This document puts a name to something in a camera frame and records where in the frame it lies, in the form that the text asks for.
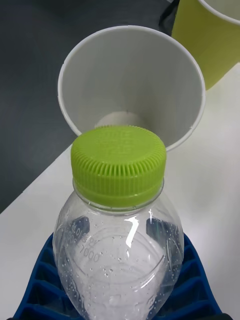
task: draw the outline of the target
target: paper cup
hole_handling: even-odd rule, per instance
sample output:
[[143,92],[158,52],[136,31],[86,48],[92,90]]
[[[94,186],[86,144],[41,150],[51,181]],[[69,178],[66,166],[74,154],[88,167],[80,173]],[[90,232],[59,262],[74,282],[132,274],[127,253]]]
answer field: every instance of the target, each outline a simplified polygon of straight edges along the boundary
[[135,125],[156,133],[169,151],[197,127],[205,84],[194,58],[168,35],[116,26],[88,36],[69,53],[58,100],[77,135],[102,125]]
[[211,88],[240,62],[240,0],[181,0],[172,37],[193,55]]

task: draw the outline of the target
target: white paper cup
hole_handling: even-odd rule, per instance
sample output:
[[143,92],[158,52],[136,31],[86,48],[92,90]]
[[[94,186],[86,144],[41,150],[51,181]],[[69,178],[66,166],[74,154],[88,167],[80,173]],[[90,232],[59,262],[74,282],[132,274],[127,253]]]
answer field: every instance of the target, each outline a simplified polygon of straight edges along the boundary
[[58,100],[77,135],[101,125],[135,125],[156,133],[169,151],[197,127],[205,84],[194,58],[170,36],[116,26],[72,49],[59,74]]

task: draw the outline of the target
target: green bottle cap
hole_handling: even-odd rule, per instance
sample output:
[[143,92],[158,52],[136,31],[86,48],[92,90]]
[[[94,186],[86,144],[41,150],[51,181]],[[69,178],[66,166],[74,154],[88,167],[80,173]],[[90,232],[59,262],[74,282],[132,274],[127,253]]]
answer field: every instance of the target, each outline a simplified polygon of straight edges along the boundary
[[160,138],[137,126],[103,126],[80,135],[71,148],[73,183],[90,202],[127,208],[159,192],[166,148]]

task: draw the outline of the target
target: plastic bottle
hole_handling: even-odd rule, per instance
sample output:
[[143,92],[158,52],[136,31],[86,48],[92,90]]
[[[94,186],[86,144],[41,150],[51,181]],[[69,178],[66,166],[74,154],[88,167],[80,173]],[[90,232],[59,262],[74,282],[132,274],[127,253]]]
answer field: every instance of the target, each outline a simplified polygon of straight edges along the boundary
[[71,148],[74,192],[54,231],[57,270],[86,320],[150,320],[184,257],[180,219],[163,193],[166,149],[134,126],[99,127]]

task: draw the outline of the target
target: table surface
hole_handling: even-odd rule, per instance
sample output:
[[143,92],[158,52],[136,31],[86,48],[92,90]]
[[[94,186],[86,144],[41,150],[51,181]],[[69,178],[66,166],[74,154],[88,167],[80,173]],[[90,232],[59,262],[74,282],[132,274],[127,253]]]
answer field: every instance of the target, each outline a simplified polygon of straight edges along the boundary
[[[165,191],[223,312],[240,319],[240,64],[207,92],[192,136],[167,155]],[[70,148],[0,215],[0,320],[14,315],[73,191]]]

